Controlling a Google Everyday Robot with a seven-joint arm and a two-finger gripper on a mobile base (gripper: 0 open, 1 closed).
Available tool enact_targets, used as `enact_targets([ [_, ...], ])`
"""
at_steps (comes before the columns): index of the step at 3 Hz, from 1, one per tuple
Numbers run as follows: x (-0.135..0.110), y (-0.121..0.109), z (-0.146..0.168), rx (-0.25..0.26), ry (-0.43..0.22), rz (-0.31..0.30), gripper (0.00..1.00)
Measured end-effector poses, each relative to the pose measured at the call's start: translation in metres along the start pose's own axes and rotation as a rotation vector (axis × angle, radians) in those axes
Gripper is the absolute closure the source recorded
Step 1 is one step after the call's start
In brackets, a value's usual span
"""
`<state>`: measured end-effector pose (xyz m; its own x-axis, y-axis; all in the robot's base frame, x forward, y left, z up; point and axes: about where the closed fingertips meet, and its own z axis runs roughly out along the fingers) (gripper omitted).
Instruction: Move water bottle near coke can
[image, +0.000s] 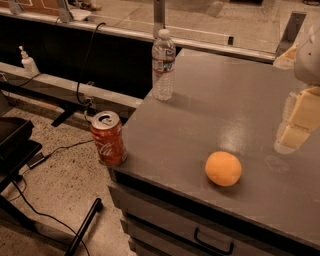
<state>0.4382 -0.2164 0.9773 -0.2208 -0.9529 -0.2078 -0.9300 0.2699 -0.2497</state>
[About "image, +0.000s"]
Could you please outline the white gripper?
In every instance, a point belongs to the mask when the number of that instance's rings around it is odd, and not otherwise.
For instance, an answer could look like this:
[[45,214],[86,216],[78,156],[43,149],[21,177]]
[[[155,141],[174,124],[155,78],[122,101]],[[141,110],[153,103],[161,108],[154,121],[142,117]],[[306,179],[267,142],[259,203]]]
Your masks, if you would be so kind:
[[[283,70],[294,67],[298,80],[320,85],[320,23],[313,24],[298,48],[291,46],[275,59],[273,66]],[[285,102],[274,149],[280,154],[295,152],[319,126],[320,87],[307,86],[299,93],[291,92]]]

